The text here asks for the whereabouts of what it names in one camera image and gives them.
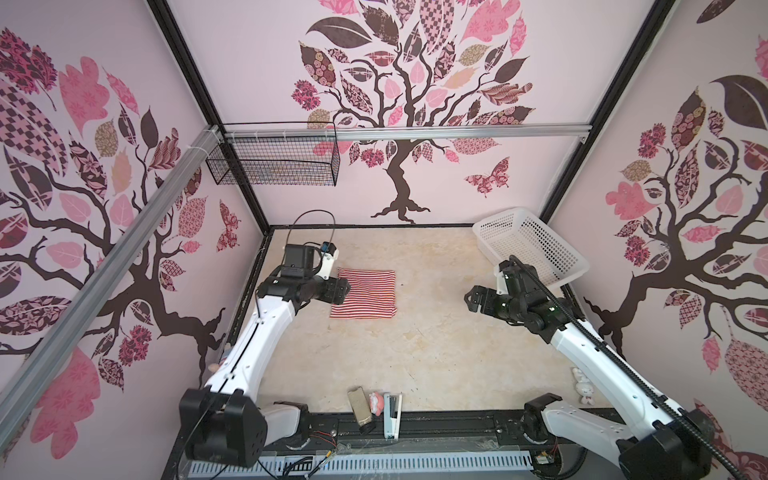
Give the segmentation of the red white striped tank top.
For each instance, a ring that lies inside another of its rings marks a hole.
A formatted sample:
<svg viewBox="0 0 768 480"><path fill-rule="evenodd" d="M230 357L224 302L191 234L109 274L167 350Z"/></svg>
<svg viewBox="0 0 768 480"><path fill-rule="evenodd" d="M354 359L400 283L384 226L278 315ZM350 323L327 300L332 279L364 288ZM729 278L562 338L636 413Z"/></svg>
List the red white striped tank top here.
<svg viewBox="0 0 768 480"><path fill-rule="evenodd" d="M393 270L340 268L338 276L349 282L350 291L341 305L331 307L331 319L375 320L391 319L396 315L396 274Z"/></svg>

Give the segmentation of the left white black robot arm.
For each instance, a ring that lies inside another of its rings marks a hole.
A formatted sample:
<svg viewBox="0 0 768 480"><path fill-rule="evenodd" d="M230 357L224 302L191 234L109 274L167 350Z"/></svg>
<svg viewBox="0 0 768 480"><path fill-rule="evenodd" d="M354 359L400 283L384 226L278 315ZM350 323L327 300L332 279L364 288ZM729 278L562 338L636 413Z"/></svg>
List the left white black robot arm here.
<svg viewBox="0 0 768 480"><path fill-rule="evenodd" d="M183 455L191 461L252 467L269 445L301 447L310 436L304 404L260 408L258 389L287 327L312 301L343 304L348 280L333 276L339 253L332 242L288 244L281 264L256 288L255 311L218 370L179 404Z"/></svg>

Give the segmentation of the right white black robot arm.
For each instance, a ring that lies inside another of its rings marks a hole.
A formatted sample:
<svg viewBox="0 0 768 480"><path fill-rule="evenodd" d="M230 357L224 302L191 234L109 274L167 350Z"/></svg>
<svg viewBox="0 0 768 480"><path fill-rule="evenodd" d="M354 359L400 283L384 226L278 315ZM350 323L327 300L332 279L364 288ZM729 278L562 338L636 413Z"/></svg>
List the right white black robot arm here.
<svg viewBox="0 0 768 480"><path fill-rule="evenodd" d="M643 379L539 279L511 256L497 285L472 287L469 311L523 327L578 368L620 417L609 421L547 393L525 403L522 428L531 441L563 437L617 466L627 479L703 479L715 458L714 425L687 411Z"/></svg>

